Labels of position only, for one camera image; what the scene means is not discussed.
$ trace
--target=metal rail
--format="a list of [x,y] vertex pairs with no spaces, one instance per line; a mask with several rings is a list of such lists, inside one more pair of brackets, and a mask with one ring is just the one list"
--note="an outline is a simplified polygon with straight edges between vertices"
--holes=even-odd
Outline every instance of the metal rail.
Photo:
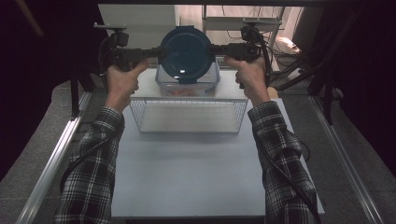
[[334,152],[337,155],[343,169],[346,173],[346,177],[348,178],[350,185],[355,191],[356,196],[358,197],[359,202],[361,203],[361,207],[363,208],[364,213],[366,214],[370,223],[384,223],[381,216],[378,213],[378,209],[376,208],[375,202],[370,195],[368,189],[364,186],[361,181],[361,177],[358,175],[352,161],[347,155],[347,151],[338,138],[337,132],[334,127],[329,125],[324,118],[321,111],[323,108],[320,104],[318,97],[310,96],[309,100],[311,104],[314,106],[320,123],[322,124],[325,133],[328,135],[329,139],[332,142],[332,147],[334,148]]
[[72,136],[81,121],[81,117],[85,112],[85,108],[87,107],[91,95],[92,94],[89,92],[84,92],[81,96],[81,99],[79,100],[80,111],[78,116],[75,119],[70,120],[64,128],[61,138],[56,144],[55,149],[53,149],[52,155],[50,156],[43,173],[41,173],[40,178],[35,184],[35,188],[30,194],[29,199],[23,207],[16,223],[28,224],[34,221],[35,215],[37,214],[38,209],[40,208],[40,205],[42,204],[47,191],[50,188],[52,180],[58,171],[58,168],[64,157],[64,153],[66,152],[66,149],[71,142]]

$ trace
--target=person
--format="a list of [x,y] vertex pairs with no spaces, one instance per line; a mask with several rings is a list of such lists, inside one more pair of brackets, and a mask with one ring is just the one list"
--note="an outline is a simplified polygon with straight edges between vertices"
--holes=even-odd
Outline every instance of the person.
[[[262,165],[266,223],[315,223],[305,202],[264,156],[269,156],[317,206],[316,190],[300,162],[299,141],[287,131],[285,120],[265,86],[264,59],[247,63],[225,57],[224,62],[237,70],[235,82],[245,85],[245,95],[253,104],[247,114]],[[124,127],[122,111],[130,103],[131,94],[138,90],[137,78],[148,65],[149,61],[145,60],[127,73],[115,65],[107,69],[106,104],[70,161],[81,158],[91,147],[99,146],[98,151],[84,159],[66,177],[55,223],[111,223],[118,143]]]

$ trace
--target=wrist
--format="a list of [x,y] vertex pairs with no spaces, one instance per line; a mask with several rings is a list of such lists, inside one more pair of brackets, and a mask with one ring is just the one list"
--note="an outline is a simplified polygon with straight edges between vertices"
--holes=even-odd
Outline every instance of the wrist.
[[105,106],[117,110],[117,112],[119,112],[120,114],[122,114],[124,108],[127,105],[128,104],[127,103],[125,104],[121,99],[117,99],[116,97],[111,97],[110,95],[107,97],[105,102]]
[[267,90],[254,92],[253,94],[248,96],[248,98],[250,99],[253,106],[260,105],[262,103],[271,101],[271,98],[270,98]]

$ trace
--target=blue object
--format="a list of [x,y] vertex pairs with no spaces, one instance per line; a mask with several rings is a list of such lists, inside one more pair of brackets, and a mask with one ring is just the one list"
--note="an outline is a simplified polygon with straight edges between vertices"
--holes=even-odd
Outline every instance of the blue object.
[[215,55],[207,51],[210,44],[209,38],[193,26],[177,26],[163,38],[166,57],[159,63],[180,84],[196,83],[215,61]]

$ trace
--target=plaid shirt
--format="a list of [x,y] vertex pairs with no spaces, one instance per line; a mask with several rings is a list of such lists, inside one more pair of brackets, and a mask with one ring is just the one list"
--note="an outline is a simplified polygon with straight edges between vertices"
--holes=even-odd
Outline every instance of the plaid shirt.
[[276,172],[262,155],[265,150],[275,164],[304,191],[317,207],[315,187],[301,165],[301,147],[298,138],[287,130],[287,125],[276,102],[268,102],[248,111],[253,132],[262,141],[259,159],[262,165],[262,183],[265,188],[265,215],[267,223],[315,223],[305,203],[296,196],[291,186]]
[[[268,165],[260,151],[266,150],[275,163],[316,203],[316,192],[300,163],[301,149],[297,138],[287,131],[286,123],[275,102],[255,106],[248,112],[253,132],[262,140],[258,147],[262,165],[262,183],[266,189],[267,223],[314,223],[306,205],[276,171]],[[118,143],[124,119],[117,111],[105,107],[74,152],[71,161],[83,155],[117,131],[67,177],[55,223],[111,223],[111,200],[114,190]]]
[[111,223],[116,158],[124,119],[119,112],[104,107],[80,142],[70,162],[88,149],[116,134],[67,177],[55,223]]

